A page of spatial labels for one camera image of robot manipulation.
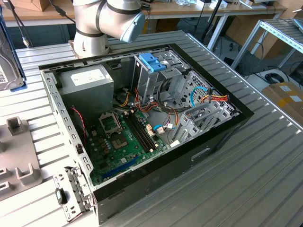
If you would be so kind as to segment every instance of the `aluminum workbench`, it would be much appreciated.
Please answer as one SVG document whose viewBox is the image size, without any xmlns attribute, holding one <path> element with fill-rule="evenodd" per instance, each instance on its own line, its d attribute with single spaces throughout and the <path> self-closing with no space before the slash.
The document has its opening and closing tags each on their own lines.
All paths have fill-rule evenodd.
<svg viewBox="0 0 303 227">
<path fill-rule="evenodd" d="M 292 19 L 259 20 L 254 29 L 252 30 L 251 34 L 247 38 L 245 44 L 239 51 L 236 59 L 232 63 L 232 69 L 235 69 L 240 63 L 249 45 L 253 42 L 254 37 L 261 28 L 263 28 L 265 31 L 257 41 L 255 47 L 250 52 L 251 54 L 254 54 L 256 52 L 260 44 L 263 43 L 264 38 L 268 33 L 271 33 L 272 35 L 279 38 L 280 40 L 282 40 L 293 48 L 280 63 L 280 65 L 278 66 L 279 68 L 281 68 L 287 62 L 287 60 L 293 55 L 296 50 L 303 53 L 303 33 L 299 30 L 298 27 L 294 25 Z"/>
<path fill-rule="evenodd" d="M 224 147 L 195 168 L 114 216 L 106 227 L 259 227 L 303 222 L 302 128 L 195 38 L 182 31 L 142 35 L 114 51 L 176 43 L 254 111 Z M 0 123 L 29 121 L 43 183 L 0 202 L 0 226 L 96 227 L 90 212 L 68 225 L 52 175 L 72 165 L 37 65 L 74 59 L 68 44 L 18 50 L 28 89 L 0 93 Z"/>
</svg>

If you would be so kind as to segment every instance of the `black clip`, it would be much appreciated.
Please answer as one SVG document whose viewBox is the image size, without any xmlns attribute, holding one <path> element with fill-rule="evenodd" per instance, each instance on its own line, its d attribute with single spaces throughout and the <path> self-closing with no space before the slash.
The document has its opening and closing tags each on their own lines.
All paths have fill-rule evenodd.
<svg viewBox="0 0 303 227">
<path fill-rule="evenodd" d="M 209 103 L 211 103 L 211 101 L 212 101 L 213 90 L 214 90 L 213 87 L 210 87 L 210 88 L 208 89 L 208 102 L 209 102 Z"/>
</svg>

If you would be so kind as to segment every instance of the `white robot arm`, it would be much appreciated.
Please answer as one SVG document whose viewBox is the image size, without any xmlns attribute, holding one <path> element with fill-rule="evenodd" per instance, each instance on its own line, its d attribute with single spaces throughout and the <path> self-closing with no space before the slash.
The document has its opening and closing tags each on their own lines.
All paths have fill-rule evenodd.
<svg viewBox="0 0 303 227">
<path fill-rule="evenodd" d="M 144 26 L 140 0 L 74 0 L 73 5 L 77 28 L 73 45 L 80 57 L 108 53 L 107 35 L 130 43 Z"/>
</svg>

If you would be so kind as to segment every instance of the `blue cable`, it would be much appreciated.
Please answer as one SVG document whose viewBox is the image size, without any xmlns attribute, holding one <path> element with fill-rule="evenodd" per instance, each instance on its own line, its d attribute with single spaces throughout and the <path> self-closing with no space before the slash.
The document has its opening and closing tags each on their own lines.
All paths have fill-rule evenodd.
<svg viewBox="0 0 303 227">
<path fill-rule="evenodd" d="M 158 124 L 155 127 L 153 127 L 153 130 L 155 131 L 157 128 L 162 127 L 162 126 L 163 126 L 162 124 Z"/>
<path fill-rule="evenodd" d="M 167 128 L 167 126 L 165 126 L 165 125 L 158 124 L 155 127 L 153 127 L 153 130 L 156 131 L 156 129 L 159 128 L 159 127 L 166 127 Z"/>
<path fill-rule="evenodd" d="M 195 103 L 194 103 L 194 100 L 193 100 L 194 91 L 197 90 L 197 89 L 202 89 L 202 90 L 204 90 L 204 91 L 208 91 L 207 88 L 201 87 L 201 86 L 197 86 L 197 87 L 194 88 L 194 90 L 193 90 L 193 91 L 191 92 L 191 94 L 190 94 L 190 102 L 191 102 L 191 104 L 193 105 L 193 107 L 195 107 Z"/>
</svg>

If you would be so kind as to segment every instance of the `metal bracket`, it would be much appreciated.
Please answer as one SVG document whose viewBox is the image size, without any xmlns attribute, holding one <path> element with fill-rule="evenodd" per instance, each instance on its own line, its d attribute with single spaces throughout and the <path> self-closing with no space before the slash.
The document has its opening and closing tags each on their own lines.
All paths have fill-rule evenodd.
<svg viewBox="0 0 303 227">
<path fill-rule="evenodd" d="M 53 176 L 56 196 L 67 221 L 73 221 L 94 206 L 89 185 L 78 167 L 66 167 Z"/>
</svg>

